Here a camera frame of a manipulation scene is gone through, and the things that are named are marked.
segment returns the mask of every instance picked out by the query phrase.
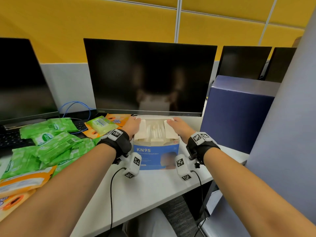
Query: forearm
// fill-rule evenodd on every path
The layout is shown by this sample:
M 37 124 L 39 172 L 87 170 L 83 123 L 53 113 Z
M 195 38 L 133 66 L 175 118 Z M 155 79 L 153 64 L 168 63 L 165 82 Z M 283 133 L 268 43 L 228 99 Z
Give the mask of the forearm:
M 251 236 L 314 236 L 316 227 L 246 167 L 217 148 L 204 163 Z
M 0 223 L 3 235 L 69 236 L 115 155 L 100 144 L 66 167 Z

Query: black monitor screen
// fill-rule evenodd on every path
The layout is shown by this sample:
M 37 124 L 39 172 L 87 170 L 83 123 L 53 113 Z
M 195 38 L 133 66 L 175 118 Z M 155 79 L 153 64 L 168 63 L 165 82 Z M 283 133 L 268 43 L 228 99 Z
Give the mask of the black monitor screen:
M 268 46 L 224 46 L 217 75 L 258 79 L 270 51 Z
M 57 111 L 28 39 L 0 38 L 0 69 L 1 124 Z
M 275 47 L 264 75 L 265 80 L 281 83 L 295 51 L 295 47 Z
M 98 111 L 201 116 L 217 46 L 84 39 Z

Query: monitor stand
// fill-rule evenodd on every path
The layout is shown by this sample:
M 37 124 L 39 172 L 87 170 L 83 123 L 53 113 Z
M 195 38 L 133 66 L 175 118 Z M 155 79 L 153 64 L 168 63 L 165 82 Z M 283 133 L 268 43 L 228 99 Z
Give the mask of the monitor stand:
M 3 127 L 6 130 L 12 130 L 12 129 L 20 128 L 25 125 L 31 125 L 31 124 L 40 123 L 43 121 L 46 121 L 46 119 L 34 119 L 34 120 L 22 121 L 22 122 L 3 125 Z

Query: open cardboard box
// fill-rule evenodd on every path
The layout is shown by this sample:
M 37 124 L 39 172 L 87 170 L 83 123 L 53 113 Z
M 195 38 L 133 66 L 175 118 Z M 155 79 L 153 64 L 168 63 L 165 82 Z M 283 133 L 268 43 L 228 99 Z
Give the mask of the open cardboard box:
M 137 116 L 141 119 L 134 135 L 134 152 L 142 157 L 140 170 L 175 169 L 174 159 L 179 152 L 179 136 L 168 125 L 168 116 Z

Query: hand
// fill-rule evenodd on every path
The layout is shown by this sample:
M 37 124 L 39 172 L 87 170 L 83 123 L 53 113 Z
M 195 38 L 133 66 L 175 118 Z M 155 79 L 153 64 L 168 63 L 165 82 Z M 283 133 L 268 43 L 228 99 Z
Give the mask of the hand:
M 167 123 L 169 126 L 171 126 L 174 131 L 180 135 L 181 139 L 183 140 L 184 143 L 188 143 L 188 140 L 191 135 L 193 135 L 196 131 L 193 130 L 187 123 L 185 123 L 184 120 L 182 120 L 179 117 L 174 117 L 173 120 L 168 119 Z
M 133 138 L 133 135 L 138 132 L 140 121 L 140 118 L 136 119 L 135 116 L 130 116 L 125 125 L 122 127 L 122 130 L 129 135 L 130 140 Z

